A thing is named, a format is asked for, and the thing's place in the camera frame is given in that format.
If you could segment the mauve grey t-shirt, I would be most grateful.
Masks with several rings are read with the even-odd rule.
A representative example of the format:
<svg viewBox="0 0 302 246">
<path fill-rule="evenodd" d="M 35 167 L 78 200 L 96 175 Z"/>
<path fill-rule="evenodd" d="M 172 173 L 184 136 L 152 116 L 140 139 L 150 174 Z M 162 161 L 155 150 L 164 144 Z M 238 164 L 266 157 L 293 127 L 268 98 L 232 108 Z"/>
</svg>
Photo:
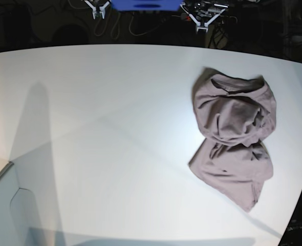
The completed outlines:
<svg viewBox="0 0 302 246">
<path fill-rule="evenodd" d="M 257 204 L 273 176 L 263 141 L 276 128 L 276 100 L 262 76 L 234 78 L 205 68 L 192 89 L 204 141 L 190 160 L 192 173 L 245 212 Z"/>
</svg>

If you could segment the blue plastic box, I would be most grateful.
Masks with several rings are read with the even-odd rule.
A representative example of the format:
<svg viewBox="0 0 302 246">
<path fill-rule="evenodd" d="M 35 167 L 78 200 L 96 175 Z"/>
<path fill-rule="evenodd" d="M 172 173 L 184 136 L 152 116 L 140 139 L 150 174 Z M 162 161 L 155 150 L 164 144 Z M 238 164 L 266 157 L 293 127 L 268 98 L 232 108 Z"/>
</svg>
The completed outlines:
<svg viewBox="0 0 302 246">
<path fill-rule="evenodd" d="M 182 0 L 111 0 L 119 11 L 177 11 Z"/>
</svg>

